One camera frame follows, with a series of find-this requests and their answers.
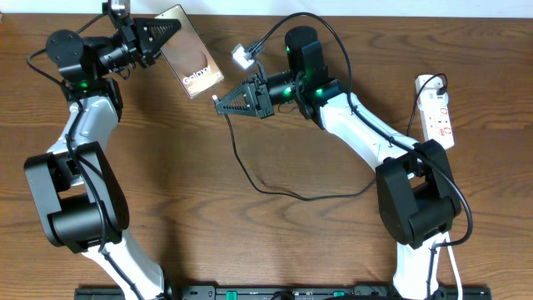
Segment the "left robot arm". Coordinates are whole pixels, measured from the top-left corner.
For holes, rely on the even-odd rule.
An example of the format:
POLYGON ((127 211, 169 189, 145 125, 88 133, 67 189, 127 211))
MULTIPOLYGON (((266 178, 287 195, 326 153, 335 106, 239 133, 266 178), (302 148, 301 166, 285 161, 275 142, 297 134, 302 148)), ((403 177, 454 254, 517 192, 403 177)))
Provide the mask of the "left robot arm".
POLYGON ((67 29, 48 37, 43 51, 58 68, 56 84, 70 115, 58 140, 23 169, 53 246, 94 261, 126 299, 179 299, 181 291, 132 235, 127 200, 105 151, 122 118, 118 79, 153 65, 181 23, 110 7, 103 13, 115 29, 109 37, 67 29))

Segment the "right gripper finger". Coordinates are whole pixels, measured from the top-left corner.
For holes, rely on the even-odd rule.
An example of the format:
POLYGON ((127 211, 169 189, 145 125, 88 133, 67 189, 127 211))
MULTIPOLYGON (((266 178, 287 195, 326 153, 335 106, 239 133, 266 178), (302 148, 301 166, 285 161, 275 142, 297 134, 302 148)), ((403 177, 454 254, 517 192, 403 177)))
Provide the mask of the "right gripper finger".
POLYGON ((227 114, 227 115, 236 114, 236 115, 244 115, 244 116, 252 116, 252 117, 255 116, 255 108, 249 104, 236 105, 236 104, 218 102, 215 105, 215 109, 218 114, 227 114))
POLYGON ((255 109, 255 84, 243 81, 222 98, 215 101, 216 109, 255 109))

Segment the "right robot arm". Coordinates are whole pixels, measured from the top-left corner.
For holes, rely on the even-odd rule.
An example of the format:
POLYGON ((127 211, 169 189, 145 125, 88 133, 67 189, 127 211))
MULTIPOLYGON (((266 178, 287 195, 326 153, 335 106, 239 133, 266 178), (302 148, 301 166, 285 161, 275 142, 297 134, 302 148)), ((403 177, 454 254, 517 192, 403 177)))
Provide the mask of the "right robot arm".
POLYGON ((223 97, 218 114, 268 118, 274 106, 294 102, 301 115, 340 138, 375 173, 380 218, 396 240, 392 285, 407 299, 436 299, 437 261, 455 246, 449 231, 470 209, 451 175, 446 149, 434 138, 418 142, 363 106, 350 86, 330 76, 315 28, 294 27, 284 42, 289 68, 253 73, 223 97))

